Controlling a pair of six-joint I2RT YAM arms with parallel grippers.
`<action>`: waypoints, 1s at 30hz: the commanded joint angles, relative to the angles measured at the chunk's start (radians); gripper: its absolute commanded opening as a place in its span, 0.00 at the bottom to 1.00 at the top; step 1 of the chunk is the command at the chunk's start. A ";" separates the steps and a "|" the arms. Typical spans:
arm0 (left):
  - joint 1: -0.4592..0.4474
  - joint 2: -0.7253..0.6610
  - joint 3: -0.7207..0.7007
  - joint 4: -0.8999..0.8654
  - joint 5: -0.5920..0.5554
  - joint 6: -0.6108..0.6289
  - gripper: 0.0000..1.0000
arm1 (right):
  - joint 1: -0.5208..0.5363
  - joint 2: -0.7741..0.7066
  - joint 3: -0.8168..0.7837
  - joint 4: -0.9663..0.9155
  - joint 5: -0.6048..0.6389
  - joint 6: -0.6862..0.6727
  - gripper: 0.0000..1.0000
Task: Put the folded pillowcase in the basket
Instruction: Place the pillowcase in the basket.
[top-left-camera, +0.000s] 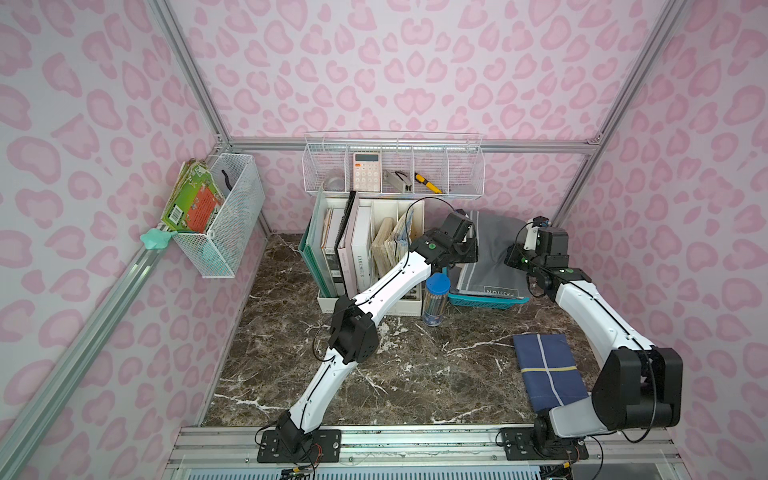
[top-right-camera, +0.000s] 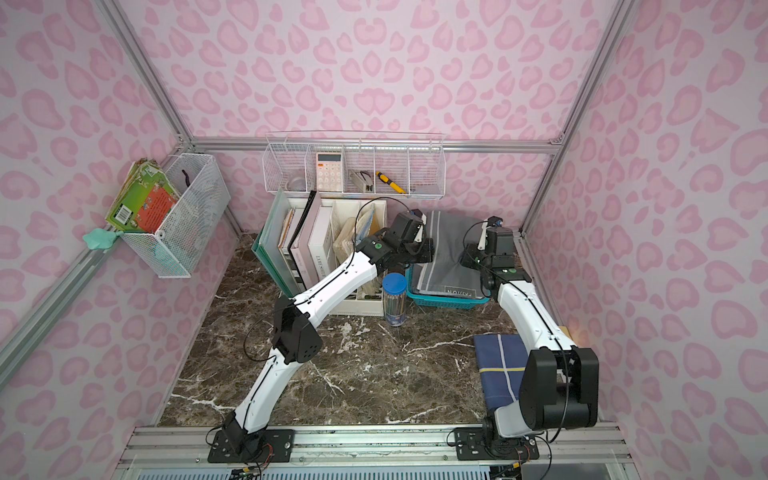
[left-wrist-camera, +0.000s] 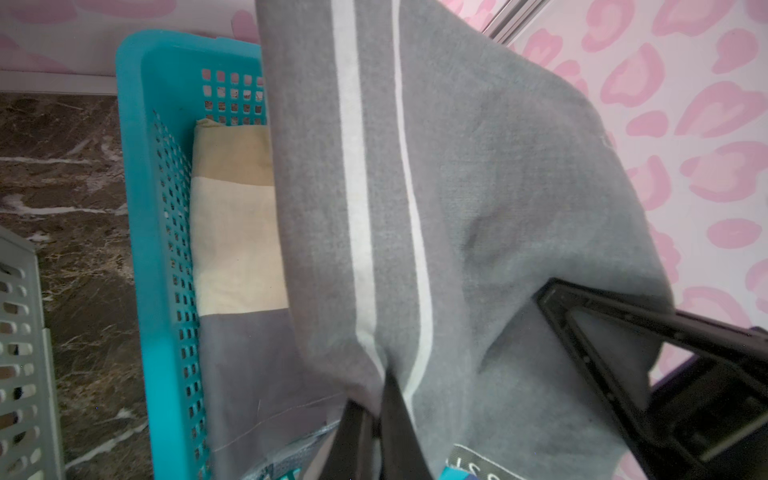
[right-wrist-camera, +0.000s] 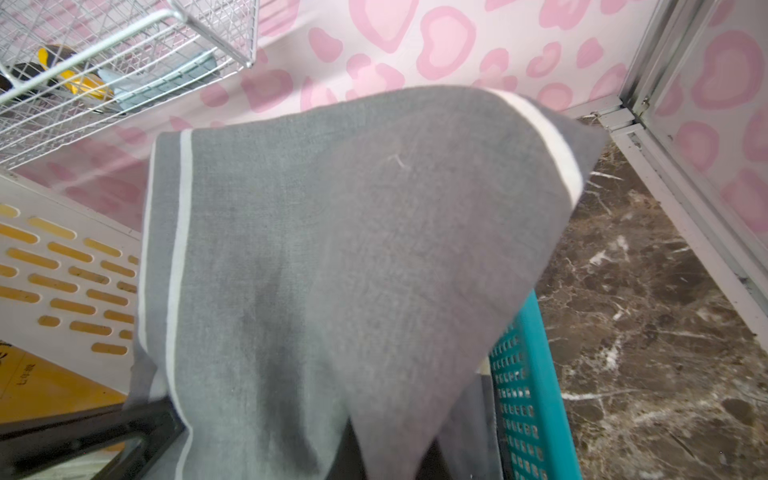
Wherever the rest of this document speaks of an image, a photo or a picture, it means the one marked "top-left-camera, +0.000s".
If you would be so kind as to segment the grey pillowcase with white stripe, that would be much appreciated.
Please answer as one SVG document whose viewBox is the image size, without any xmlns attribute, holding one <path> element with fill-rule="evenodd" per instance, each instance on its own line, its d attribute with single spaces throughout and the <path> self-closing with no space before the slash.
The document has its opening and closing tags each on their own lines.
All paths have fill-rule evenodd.
<svg viewBox="0 0 768 480">
<path fill-rule="evenodd" d="M 459 264 L 450 271 L 450 293 L 500 299 L 503 303 L 527 302 L 526 274 L 505 264 L 508 248 L 524 239 L 520 229 L 525 222 L 484 211 L 470 211 L 468 215 L 476 227 L 478 260 Z"/>
</svg>

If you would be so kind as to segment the navy blue pillowcase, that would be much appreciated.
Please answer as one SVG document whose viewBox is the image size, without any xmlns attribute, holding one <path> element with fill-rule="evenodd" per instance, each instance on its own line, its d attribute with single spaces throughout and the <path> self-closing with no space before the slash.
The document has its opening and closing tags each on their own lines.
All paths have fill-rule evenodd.
<svg viewBox="0 0 768 480">
<path fill-rule="evenodd" d="M 529 402 L 536 414 L 588 397 L 564 335 L 515 335 L 513 345 Z"/>
</svg>

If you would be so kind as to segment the teal plastic basket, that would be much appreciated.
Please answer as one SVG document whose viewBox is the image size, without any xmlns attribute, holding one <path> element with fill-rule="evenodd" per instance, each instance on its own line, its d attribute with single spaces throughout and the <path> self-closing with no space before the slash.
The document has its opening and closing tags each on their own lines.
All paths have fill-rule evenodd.
<svg viewBox="0 0 768 480">
<path fill-rule="evenodd" d="M 450 303 L 455 306 L 496 310 L 508 310 L 514 306 L 523 305 L 530 301 L 529 297 L 501 298 L 482 295 L 464 295 L 458 293 L 448 293 L 447 298 L 449 299 Z"/>
</svg>

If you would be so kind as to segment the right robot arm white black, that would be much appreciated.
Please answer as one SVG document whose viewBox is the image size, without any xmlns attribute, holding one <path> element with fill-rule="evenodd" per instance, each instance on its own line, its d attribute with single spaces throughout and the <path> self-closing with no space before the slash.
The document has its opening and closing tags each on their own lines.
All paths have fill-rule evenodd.
<svg viewBox="0 0 768 480">
<path fill-rule="evenodd" d="M 569 264 L 565 230 L 538 217 L 524 224 L 505 263 L 534 279 L 548 299 L 585 334 L 600 372 L 586 388 L 562 335 L 513 338 L 536 418 L 530 434 L 508 440 L 509 451 L 544 459 L 585 456 L 583 440 L 639 429 L 676 426 L 681 417 L 683 359 L 633 328 L 603 298 L 591 278 Z"/>
</svg>

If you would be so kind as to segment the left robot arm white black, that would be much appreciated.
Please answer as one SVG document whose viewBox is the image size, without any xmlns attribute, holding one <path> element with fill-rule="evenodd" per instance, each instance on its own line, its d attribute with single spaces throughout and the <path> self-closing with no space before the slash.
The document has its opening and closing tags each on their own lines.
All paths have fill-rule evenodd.
<svg viewBox="0 0 768 480">
<path fill-rule="evenodd" d="M 318 371 L 275 425 L 280 445 L 297 461 L 309 455 L 311 437 L 342 383 L 378 349 L 378 326 L 390 309 L 432 274 L 478 258 L 473 221 L 451 211 L 442 225 L 409 244 L 408 252 L 382 279 L 353 298 L 340 297 L 330 321 L 328 347 Z"/>
</svg>

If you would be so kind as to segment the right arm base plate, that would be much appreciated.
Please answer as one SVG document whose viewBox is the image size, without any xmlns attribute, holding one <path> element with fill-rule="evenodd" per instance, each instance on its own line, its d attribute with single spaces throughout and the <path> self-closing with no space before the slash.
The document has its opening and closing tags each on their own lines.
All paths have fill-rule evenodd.
<svg viewBox="0 0 768 480">
<path fill-rule="evenodd" d="M 503 447 L 508 461 L 574 463 L 590 457 L 582 439 L 560 438 L 534 427 L 502 428 L 496 442 Z"/>
</svg>

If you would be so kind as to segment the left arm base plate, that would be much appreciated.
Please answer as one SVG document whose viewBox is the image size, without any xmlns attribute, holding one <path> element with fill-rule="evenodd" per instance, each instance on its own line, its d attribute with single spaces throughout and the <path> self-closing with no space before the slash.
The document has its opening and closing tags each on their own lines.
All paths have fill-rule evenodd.
<svg viewBox="0 0 768 480">
<path fill-rule="evenodd" d="M 298 444 L 290 446 L 276 430 L 266 430 L 258 441 L 257 462 L 277 463 L 338 463 L 342 431 L 319 429 L 305 435 Z"/>
</svg>

